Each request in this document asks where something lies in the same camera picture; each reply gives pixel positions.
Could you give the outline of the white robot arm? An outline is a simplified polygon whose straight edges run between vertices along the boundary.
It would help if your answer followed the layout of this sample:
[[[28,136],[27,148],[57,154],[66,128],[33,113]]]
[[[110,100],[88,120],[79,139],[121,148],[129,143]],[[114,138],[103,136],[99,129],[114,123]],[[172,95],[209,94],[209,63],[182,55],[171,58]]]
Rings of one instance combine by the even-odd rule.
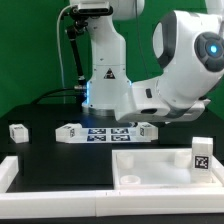
[[[126,42],[116,20],[136,19],[145,0],[70,0],[77,34],[90,35],[92,75],[82,108],[119,122],[197,119],[206,94],[224,76],[224,0],[205,0],[205,13],[172,10],[146,27],[152,35],[143,60],[147,74],[131,81]]]

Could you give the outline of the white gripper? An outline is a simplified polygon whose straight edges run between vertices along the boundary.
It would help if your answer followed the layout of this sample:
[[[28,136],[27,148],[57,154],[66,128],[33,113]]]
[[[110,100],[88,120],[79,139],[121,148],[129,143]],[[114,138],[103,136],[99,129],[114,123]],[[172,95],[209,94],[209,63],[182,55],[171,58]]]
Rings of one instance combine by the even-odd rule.
[[[209,99],[204,99],[196,101],[190,108],[178,109],[160,100],[149,100],[141,103],[125,101],[116,107],[115,118],[120,123],[188,122],[198,119],[209,103]]]

